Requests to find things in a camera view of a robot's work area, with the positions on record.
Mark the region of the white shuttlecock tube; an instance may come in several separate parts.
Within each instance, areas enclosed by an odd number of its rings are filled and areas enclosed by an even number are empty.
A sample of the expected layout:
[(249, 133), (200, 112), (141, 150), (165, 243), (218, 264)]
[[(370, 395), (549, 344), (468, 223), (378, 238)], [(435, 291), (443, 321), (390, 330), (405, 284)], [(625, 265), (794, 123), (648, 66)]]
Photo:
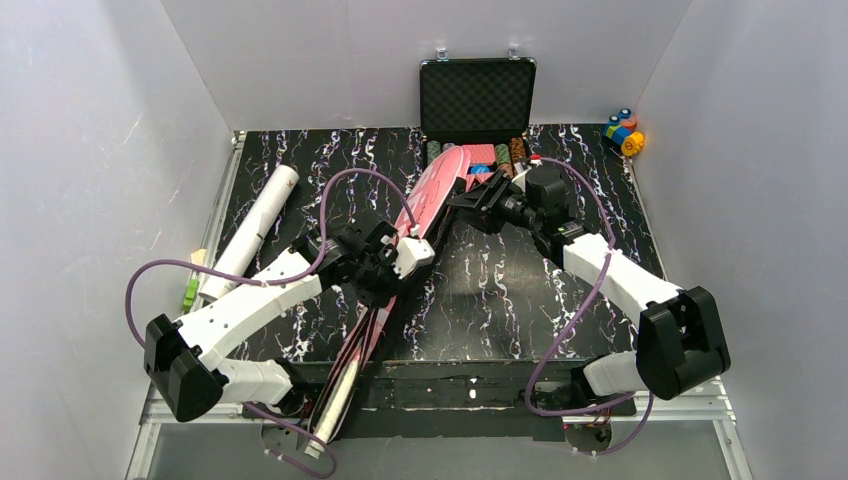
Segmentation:
[(213, 270), (231, 276), (244, 276), (298, 180), (299, 174), (289, 166), (279, 165), (274, 169), (212, 267)]

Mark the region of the pink racket bag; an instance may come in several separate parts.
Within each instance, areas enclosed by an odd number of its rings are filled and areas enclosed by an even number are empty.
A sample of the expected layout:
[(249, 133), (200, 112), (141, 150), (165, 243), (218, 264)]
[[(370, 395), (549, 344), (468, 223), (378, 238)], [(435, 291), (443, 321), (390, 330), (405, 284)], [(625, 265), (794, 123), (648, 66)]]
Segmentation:
[(415, 274), (436, 257), (447, 201), (466, 189), (471, 154), (453, 146), (431, 161), (406, 199), (410, 213), (389, 224), (373, 211), (353, 217), (328, 238), (322, 277), (348, 283), (365, 310), (336, 356), (310, 418), (312, 433), (328, 443), (339, 431), (354, 384), (376, 348), (383, 327)]

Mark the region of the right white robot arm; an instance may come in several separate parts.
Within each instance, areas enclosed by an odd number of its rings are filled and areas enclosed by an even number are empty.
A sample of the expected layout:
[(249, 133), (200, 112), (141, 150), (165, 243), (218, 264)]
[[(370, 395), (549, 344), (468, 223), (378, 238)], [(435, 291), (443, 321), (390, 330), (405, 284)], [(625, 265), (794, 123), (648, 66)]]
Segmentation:
[(640, 390), (671, 400), (726, 372), (731, 358), (714, 296), (665, 281), (610, 247), (570, 213), (566, 193), (560, 171), (540, 166), (517, 180), (497, 173), (448, 203), (486, 234), (505, 224), (528, 230), (546, 259), (586, 282), (599, 281), (600, 293), (633, 321), (635, 348), (572, 369), (555, 391), (560, 403), (578, 409)]

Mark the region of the pink badminton racket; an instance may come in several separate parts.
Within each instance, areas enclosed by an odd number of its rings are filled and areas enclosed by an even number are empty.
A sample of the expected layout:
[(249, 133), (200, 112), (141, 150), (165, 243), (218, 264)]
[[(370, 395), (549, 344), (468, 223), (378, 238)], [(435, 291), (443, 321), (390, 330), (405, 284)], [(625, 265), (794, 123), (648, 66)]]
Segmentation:
[(340, 379), (330, 391), (328, 403), (313, 430), (313, 434), (325, 444), (329, 444), (336, 436), (346, 415), (361, 366), (361, 357), (354, 357), (341, 371)]

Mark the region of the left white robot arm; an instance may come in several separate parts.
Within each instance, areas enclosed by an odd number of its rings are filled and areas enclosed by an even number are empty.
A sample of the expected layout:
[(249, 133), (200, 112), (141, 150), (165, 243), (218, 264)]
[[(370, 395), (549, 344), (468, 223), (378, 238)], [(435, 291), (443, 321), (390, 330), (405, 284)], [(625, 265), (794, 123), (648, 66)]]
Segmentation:
[(294, 371), (283, 360), (239, 361), (230, 353), (271, 320), (348, 283), (365, 300), (384, 300), (399, 277), (397, 230), (379, 216), (359, 215), (333, 226), (325, 239), (313, 229), (272, 263), (204, 308), (170, 320), (161, 314), (144, 333), (144, 370), (179, 422), (193, 421), (226, 402), (279, 404)]

